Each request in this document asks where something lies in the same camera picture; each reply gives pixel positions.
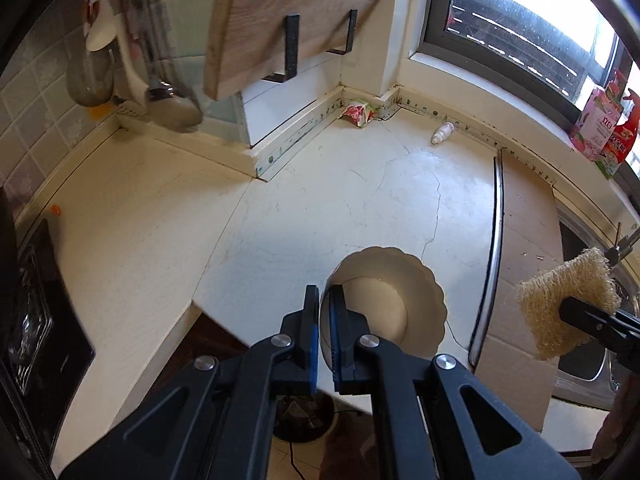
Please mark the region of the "red spray bottle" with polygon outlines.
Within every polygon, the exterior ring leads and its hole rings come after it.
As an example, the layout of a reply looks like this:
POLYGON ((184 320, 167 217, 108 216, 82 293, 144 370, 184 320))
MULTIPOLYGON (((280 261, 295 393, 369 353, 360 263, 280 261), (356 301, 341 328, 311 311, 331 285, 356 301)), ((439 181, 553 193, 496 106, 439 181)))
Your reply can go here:
POLYGON ((636 142, 638 136, 640 119, 639 96, 634 90, 630 90, 628 96, 624 96, 624 100, 631 100, 634 103, 630 114, 626 122, 614 128, 596 161, 596 165, 608 180, 612 179, 617 170, 620 169, 620 166, 622 166, 622 163, 634 147, 634 142, 636 142))

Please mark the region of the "pink candy wrapper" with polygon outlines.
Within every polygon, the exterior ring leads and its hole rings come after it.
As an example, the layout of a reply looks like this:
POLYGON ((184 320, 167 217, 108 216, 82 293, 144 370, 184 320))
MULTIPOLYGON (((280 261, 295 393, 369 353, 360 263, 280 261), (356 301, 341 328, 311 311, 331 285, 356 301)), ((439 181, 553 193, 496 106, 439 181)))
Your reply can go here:
POLYGON ((365 127, 375 116, 374 107, 367 101, 352 100, 350 101, 341 118, 347 120, 357 128, 365 127))

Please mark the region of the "pink detergent refill pouch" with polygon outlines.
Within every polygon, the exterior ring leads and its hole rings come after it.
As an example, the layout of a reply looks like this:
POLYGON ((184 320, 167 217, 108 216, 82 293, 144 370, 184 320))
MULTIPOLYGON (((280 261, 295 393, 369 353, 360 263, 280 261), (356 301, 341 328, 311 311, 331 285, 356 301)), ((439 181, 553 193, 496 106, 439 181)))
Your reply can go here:
POLYGON ((623 111, 620 102, 627 78, 617 68, 604 88, 594 88, 578 121, 570 130, 570 142, 590 162, 595 162, 612 136, 623 111))

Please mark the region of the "chrome sink faucet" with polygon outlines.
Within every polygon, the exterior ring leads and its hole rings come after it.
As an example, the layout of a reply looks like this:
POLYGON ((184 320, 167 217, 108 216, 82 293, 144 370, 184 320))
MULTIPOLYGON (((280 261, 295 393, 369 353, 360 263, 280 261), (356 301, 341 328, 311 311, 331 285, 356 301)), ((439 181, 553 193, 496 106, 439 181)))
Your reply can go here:
POLYGON ((640 228, 633 230, 629 235, 623 236, 611 248, 605 252, 605 259, 608 265, 615 268, 621 263, 634 249, 634 244, 638 243, 640 238, 640 228))

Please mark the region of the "brown cardboard sheet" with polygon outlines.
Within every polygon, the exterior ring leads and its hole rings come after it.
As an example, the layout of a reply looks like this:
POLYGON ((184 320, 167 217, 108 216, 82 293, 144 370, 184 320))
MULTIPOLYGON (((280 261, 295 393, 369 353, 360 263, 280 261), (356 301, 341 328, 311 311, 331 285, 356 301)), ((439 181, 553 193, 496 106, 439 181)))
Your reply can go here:
POLYGON ((558 360, 537 344, 542 323, 529 309, 533 282, 563 262, 551 185, 501 153, 501 248, 494 303, 475 365, 477 378, 533 430, 541 431, 558 360))

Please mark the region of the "small white yogurt bottle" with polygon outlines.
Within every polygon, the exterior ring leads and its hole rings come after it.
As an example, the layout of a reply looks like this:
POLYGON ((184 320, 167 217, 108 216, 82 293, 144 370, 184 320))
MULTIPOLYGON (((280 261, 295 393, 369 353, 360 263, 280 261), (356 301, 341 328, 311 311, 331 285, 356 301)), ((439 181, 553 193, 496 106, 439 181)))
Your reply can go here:
POLYGON ((432 134, 431 144, 438 145, 446 141, 456 131, 456 125, 452 122, 444 122, 432 134))

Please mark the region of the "wooden cutting board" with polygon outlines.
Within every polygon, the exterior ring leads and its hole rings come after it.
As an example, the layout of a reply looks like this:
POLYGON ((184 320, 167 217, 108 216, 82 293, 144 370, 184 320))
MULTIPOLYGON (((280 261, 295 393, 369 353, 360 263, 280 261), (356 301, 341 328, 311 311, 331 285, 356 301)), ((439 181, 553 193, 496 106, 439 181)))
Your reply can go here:
POLYGON ((283 84, 298 63, 345 55, 378 0, 214 0, 204 91, 227 99, 255 81, 283 84))

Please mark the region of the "black induction cooktop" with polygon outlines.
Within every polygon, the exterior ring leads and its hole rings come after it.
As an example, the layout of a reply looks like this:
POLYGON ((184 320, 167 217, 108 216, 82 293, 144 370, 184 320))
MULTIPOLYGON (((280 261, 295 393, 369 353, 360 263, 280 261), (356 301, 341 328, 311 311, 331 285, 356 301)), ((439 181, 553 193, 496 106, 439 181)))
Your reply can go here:
POLYGON ((52 479, 65 416, 94 358, 48 222, 24 245, 1 195, 1 477, 52 479))

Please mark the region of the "white scalloped plate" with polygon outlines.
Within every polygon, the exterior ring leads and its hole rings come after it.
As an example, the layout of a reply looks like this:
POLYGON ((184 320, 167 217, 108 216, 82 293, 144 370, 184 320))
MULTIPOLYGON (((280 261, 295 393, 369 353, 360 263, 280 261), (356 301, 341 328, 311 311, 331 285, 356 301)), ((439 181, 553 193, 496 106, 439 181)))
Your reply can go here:
POLYGON ((326 287, 343 287, 346 307, 370 332, 401 350, 431 359, 445 337, 445 294, 431 269, 396 247, 368 247, 342 260, 326 287))

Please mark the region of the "steel ladle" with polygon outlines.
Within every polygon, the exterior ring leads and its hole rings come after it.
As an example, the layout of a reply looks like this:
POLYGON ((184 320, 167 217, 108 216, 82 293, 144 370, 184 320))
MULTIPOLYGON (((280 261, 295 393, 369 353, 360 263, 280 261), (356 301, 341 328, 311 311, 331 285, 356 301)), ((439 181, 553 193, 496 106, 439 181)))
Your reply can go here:
POLYGON ((203 114, 194 101, 160 74, 156 58, 155 29, 149 0, 130 0, 138 22, 138 43, 142 51, 148 88, 144 92, 145 108, 153 122, 178 133, 192 132, 202 122, 203 114))

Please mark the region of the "white rice spoon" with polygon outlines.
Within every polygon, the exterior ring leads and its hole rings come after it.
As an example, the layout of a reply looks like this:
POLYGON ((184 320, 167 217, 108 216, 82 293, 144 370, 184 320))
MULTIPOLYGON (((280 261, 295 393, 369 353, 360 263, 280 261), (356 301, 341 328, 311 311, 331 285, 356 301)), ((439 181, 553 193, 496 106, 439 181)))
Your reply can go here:
POLYGON ((122 12, 122 0, 89 0, 85 27, 86 49, 96 52, 116 38, 116 16, 122 12))

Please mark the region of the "stainless steel sink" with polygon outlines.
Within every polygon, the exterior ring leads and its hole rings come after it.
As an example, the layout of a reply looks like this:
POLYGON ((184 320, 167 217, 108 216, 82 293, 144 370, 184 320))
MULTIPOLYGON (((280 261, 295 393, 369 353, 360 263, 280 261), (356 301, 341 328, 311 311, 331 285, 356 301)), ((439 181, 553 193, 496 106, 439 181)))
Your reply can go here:
MULTIPOLYGON (((567 206, 559 204, 558 217, 566 261, 588 248, 608 249, 603 238, 567 206)), ((618 362, 615 349, 608 346, 615 340, 615 330, 608 327, 612 318, 575 299, 567 300, 561 311, 578 323, 588 340, 560 357, 553 395, 566 402, 608 411, 629 376, 629 370, 618 362)))

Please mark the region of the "round trash bin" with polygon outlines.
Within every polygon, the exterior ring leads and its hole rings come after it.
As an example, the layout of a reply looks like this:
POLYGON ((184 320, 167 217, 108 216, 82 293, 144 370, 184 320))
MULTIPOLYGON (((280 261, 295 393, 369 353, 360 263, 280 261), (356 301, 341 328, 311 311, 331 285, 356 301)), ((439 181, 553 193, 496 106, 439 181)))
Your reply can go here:
POLYGON ((334 400, 326 393, 282 396, 276 405, 272 434, 288 443, 314 442, 331 429, 334 417, 334 400))

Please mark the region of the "white slotted spatula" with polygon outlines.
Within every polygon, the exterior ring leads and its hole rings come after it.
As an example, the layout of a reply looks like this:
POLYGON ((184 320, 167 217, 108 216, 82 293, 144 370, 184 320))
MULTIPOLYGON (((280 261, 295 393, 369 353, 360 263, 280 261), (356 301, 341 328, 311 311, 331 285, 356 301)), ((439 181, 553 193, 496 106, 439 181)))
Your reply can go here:
POLYGON ((114 16, 116 39, 119 46, 122 65, 124 66, 127 84, 134 100, 146 110, 146 90, 149 85, 139 76, 134 68, 134 62, 130 54, 128 34, 124 16, 119 13, 114 16))

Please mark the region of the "steel mesh strainer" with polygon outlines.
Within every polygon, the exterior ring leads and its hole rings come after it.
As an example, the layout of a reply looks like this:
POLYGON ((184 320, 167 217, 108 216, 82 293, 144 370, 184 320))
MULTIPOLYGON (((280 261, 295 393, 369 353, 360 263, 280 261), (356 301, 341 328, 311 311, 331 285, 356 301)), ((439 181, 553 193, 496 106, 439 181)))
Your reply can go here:
POLYGON ((114 92, 114 58, 111 51, 89 51, 81 46, 70 57, 66 70, 70 98, 84 107, 108 102, 114 92))

